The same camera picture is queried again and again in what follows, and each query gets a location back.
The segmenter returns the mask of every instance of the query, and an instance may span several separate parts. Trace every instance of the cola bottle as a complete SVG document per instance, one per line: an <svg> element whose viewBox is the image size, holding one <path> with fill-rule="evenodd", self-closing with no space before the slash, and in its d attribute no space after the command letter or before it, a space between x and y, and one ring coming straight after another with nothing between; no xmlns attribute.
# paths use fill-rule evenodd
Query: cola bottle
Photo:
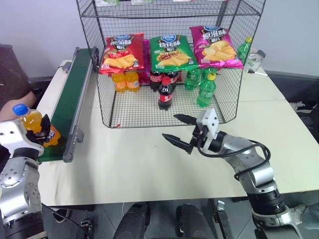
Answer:
<svg viewBox="0 0 319 239"><path fill-rule="evenodd" d="M173 94L173 86L170 84L170 77L164 76L162 84L159 86L159 108L168 110L171 106L171 97Z"/></svg>
<svg viewBox="0 0 319 239"><path fill-rule="evenodd" d="M162 72L159 71L151 71L150 72L150 80L151 80L151 89L155 92L159 89L161 85Z"/></svg>
<svg viewBox="0 0 319 239"><path fill-rule="evenodd" d="M165 72L165 76L168 76L170 79L170 84L173 86L173 90L175 90L177 79L179 77L178 71Z"/></svg>

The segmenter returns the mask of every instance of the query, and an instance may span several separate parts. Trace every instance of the red chip bag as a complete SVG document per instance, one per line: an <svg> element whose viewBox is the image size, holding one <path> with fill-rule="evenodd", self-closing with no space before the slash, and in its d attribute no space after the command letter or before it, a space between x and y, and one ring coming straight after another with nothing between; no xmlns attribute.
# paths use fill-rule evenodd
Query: red chip bag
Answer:
<svg viewBox="0 0 319 239"><path fill-rule="evenodd" d="M107 37L100 74L144 68L143 33Z"/></svg>

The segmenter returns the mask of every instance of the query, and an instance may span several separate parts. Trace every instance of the green chip bag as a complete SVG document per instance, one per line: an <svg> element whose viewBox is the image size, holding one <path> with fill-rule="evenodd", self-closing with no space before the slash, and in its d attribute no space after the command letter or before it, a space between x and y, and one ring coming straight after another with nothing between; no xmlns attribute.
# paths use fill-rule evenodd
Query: green chip bag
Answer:
<svg viewBox="0 0 319 239"><path fill-rule="evenodd" d="M158 36L152 38L150 43L152 71L189 71L198 67L186 36Z"/></svg>

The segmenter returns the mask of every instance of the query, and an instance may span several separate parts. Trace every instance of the person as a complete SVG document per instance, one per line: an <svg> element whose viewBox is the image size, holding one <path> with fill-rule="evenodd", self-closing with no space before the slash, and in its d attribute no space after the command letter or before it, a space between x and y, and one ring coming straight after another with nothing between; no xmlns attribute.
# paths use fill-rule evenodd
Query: person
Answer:
<svg viewBox="0 0 319 239"><path fill-rule="evenodd" d="M31 108L36 102L11 45L0 45L0 121L16 118L12 107L23 103Z"/></svg>

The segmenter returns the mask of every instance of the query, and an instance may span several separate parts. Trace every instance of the wire mesh basket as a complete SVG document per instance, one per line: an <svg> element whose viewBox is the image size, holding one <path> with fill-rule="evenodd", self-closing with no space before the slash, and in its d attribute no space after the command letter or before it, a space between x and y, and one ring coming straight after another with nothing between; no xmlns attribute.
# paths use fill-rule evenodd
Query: wire mesh basket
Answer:
<svg viewBox="0 0 319 239"><path fill-rule="evenodd" d="M144 38L169 34L186 35L191 47L190 26L216 25L229 29L235 49L247 36L254 36L265 0L194 0L175 2L154 0L145 5L132 5L120 0L117 6L96 6L94 0L77 0L84 35L96 70L102 60L105 38L143 32ZM242 78L241 69L223 68L216 78L212 104L221 123L236 117ZM103 124L107 127L154 127L184 125L173 115L198 116L206 109L196 104L198 90L185 91L183 83L176 86L168 111L159 110L158 96L149 86L134 92L117 93L108 75L97 75Z"/></svg>

